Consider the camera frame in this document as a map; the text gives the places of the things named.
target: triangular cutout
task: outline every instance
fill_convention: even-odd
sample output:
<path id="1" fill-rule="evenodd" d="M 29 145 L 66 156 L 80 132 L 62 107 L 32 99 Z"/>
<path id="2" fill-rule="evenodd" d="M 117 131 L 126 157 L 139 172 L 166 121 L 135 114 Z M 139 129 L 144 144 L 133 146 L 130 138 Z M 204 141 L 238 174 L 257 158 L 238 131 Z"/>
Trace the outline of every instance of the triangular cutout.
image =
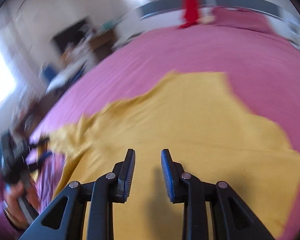
<path id="1" fill-rule="evenodd" d="M 241 230 L 247 227 L 251 227 L 253 225 L 253 220 L 240 206 L 240 204 L 232 197 L 228 198 L 228 202 L 230 205 L 235 228 L 237 230 Z"/>
<path id="2" fill-rule="evenodd" d="M 45 227 L 58 230 L 61 225 L 63 214 L 66 210 L 66 205 L 68 202 L 67 197 L 62 197 L 53 209 L 44 217 L 41 224 Z"/>

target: red garment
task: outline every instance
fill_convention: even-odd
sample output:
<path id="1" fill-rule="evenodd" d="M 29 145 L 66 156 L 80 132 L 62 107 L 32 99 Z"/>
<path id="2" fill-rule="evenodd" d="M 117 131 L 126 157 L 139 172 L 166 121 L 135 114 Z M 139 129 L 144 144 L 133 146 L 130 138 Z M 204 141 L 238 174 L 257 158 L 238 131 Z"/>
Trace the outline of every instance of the red garment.
<path id="1" fill-rule="evenodd" d="M 192 25 L 198 24 L 197 20 L 199 19 L 199 8 L 197 0 L 183 0 L 183 9 L 186 10 L 184 19 L 186 20 L 185 24 L 180 25 L 181 29 L 190 27 Z"/>

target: person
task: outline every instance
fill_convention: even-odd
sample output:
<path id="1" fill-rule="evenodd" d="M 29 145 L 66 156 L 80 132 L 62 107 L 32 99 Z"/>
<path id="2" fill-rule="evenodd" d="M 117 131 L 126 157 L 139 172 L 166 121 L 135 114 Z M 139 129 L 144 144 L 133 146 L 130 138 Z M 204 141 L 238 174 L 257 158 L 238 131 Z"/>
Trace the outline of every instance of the person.
<path id="1" fill-rule="evenodd" d="M 24 192 L 21 181 L 6 190 L 0 174 L 0 240 L 18 239 L 29 226 L 17 200 Z M 40 201 L 34 181 L 31 181 L 31 187 L 26 190 L 26 197 L 39 210 Z"/>

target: person's arm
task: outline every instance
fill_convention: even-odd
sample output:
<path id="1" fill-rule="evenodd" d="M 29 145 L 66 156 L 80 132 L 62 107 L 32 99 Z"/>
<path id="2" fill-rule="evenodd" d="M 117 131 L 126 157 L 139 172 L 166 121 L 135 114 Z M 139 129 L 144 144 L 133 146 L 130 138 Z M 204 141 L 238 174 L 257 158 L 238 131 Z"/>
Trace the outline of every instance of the person's arm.
<path id="1" fill-rule="evenodd" d="M 0 240 L 14 240 L 21 235 L 25 229 L 23 225 L 26 224 L 26 218 L 17 201 L 17 198 L 23 195 L 24 188 L 22 183 L 19 183 L 11 187 L 9 192 L 5 192 L 3 189 L 0 176 Z M 38 209 L 40 203 L 34 185 L 27 190 L 27 199 L 29 203 Z"/>

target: pink pillow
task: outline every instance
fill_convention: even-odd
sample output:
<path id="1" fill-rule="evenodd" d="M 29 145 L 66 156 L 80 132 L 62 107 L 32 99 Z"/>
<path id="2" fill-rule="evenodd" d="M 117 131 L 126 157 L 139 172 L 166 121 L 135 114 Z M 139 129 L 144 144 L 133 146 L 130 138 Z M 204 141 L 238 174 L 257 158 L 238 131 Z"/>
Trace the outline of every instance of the pink pillow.
<path id="1" fill-rule="evenodd" d="M 224 7 L 215 7 L 212 10 L 215 16 L 215 25 L 246 29 L 261 33 L 274 33 L 267 18 L 258 12 L 245 8 L 228 10 Z"/>

